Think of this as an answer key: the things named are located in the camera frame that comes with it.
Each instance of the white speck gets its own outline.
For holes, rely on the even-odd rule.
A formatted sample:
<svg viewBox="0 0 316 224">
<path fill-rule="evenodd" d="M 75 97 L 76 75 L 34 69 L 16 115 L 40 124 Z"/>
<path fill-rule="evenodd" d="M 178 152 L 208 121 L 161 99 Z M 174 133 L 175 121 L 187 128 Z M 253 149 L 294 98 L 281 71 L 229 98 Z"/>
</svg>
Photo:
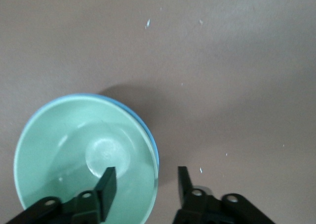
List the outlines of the white speck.
<svg viewBox="0 0 316 224">
<path fill-rule="evenodd" d="M 149 27 L 149 25 L 150 25 L 150 19 L 147 21 L 147 24 L 145 26 L 145 30 Z"/>
</svg>

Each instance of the bowl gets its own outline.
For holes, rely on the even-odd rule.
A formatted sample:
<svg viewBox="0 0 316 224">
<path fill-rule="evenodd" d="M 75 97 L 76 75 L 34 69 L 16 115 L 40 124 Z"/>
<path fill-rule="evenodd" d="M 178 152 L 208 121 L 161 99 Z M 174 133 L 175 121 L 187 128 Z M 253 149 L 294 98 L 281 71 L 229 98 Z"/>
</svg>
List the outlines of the bowl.
<svg viewBox="0 0 316 224">
<path fill-rule="evenodd" d="M 115 167 L 117 194 L 105 223 L 144 223 L 158 188 L 155 140 L 140 117 L 96 94 L 71 94 L 39 109 L 24 127 L 14 181 L 24 209 L 41 198 L 67 202 Z"/>
</svg>

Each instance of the tabletop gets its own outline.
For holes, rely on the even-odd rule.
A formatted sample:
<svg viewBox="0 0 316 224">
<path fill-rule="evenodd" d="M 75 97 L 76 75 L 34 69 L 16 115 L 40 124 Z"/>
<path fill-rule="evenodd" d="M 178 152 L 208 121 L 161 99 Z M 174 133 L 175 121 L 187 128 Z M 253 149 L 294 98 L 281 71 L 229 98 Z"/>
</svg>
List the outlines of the tabletop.
<svg viewBox="0 0 316 224">
<path fill-rule="evenodd" d="M 0 0 L 0 223 L 22 211 L 21 131 L 47 102 L 103 94 L 159 150 L 149 224 L 180 208 L 177 167 L 278 224 L 316 219 L 316 0 Z"/>
</svg>

